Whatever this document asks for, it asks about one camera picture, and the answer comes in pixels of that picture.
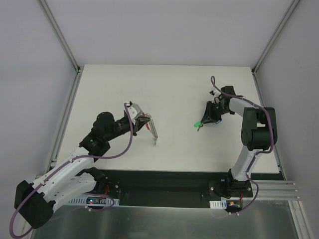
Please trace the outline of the red handled metal keyring holder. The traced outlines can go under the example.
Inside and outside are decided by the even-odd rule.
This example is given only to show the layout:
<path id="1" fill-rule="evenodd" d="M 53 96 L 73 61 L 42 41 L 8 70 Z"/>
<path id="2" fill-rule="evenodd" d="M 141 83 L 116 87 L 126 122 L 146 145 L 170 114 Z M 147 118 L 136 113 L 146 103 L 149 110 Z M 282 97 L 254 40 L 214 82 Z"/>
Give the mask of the red handled metal keyring holder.
<path id="1" fill-rule="evenodd" d="M 152 119 L 152 116 L 148 113 L 143 113 L 143 116 L 146 116 L 150 119 L 150 121 L 147 123 L 147 129 L 151 132 L 151 134 L 153 135 L 153 140 L 154 140 L 154 145 L 157 144 L 157 140 L 158 140 L 158 133 L 155 127 L 155 123 L 154 120 Z"/>

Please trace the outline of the green tagged key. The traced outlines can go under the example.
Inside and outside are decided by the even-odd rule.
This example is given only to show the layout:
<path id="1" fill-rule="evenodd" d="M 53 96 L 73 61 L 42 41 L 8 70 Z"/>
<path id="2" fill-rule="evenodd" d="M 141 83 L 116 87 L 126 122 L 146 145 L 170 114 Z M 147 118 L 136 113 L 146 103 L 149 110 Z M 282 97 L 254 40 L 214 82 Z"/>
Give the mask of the green tagged key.
<path id="1" fill-rule="evenodd" d="M 197 131 L 199 131 L 203 127 L 203 124 L 202 122 L 198 121 L 197 123 L 194 124 L 194 127 L 196 128 Z"/>

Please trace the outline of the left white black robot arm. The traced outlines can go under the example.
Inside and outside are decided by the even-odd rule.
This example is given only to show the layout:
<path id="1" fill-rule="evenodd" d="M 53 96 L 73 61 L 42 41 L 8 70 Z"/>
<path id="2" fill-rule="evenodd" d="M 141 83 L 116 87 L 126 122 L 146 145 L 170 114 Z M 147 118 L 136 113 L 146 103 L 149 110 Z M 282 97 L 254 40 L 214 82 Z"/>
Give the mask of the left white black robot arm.
<path id="1" fill-rule="evenodd" d="M 100 113 L 91 131 L 63 163 L 33 182 L 23 180 L 17 185 L 14 214 L 20 214 L 32 229 L 38 229 L 71 199 L 90 192 L 104 194 L 106 176 L 93 164 L 108 159 L 105 154 L 111 148 L 111 140 L 129 133 L 132 141 L 151 120 L 135 104 L 125 108 L 124 116 L 118 120 L 110 112 Z"/>

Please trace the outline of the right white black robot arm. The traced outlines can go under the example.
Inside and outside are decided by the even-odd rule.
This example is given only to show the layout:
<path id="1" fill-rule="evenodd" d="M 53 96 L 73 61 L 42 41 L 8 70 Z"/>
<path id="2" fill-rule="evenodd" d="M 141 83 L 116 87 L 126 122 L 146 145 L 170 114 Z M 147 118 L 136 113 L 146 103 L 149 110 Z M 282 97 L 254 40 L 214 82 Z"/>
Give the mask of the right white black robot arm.
<path id="1" fill-rule="evenodd" d="M 232 86 L 225 86 L 221 92 L 212 90 L 213 100 L 206 103 L 204 115 L 194 126 L 198 129 L 204 124 L 218 124 L 224 114 L 238 114 L 242 117 L 241 142 L 243 144 L 235 165 L 228 171 L 225 179 L 215 187 L 215 193 L 234 197 L 248 190 L 251 170 L 261 154 L 270 153 L 277 142 L 276 112 L 272 107 L 261 107 L 243 96 L 235 95 Z"/>

